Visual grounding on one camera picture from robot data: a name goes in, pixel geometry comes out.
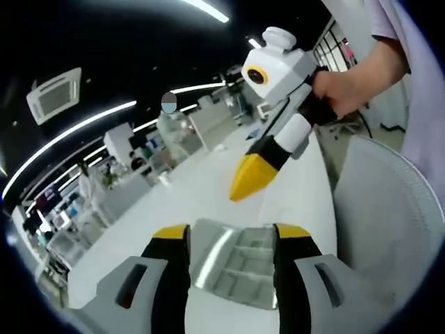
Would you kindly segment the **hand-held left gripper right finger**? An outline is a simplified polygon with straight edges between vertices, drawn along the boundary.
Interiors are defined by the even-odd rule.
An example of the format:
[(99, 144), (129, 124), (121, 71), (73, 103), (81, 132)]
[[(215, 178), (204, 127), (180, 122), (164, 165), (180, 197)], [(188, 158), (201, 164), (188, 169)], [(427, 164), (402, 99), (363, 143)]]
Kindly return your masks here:
[(391, 309), (372, 284), (335, 255), (320, 252), (308, 231), (276, 223), (273, 284), (281, 333), (379, 333)]

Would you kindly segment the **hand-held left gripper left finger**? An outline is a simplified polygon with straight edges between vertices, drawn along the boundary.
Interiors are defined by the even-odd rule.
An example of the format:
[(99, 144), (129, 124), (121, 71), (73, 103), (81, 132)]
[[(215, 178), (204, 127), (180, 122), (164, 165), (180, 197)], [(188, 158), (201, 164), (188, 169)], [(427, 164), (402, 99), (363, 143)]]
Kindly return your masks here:
[(78, 311), (91, 333), (184, 333), (191, 286), (190, 226), (156, 232), (140, 257), (102, 278)]

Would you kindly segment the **person's right hand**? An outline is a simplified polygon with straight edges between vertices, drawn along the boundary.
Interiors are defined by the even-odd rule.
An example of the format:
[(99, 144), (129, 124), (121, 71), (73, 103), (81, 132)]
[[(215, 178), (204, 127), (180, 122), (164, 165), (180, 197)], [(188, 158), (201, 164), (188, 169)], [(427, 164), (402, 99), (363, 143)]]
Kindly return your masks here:
[(339, 118), (342, 118), (370, 100), (366, 81), (359, 68), (345, 72), (320, 71), (312, 84), (314, 94), (326, 100)]

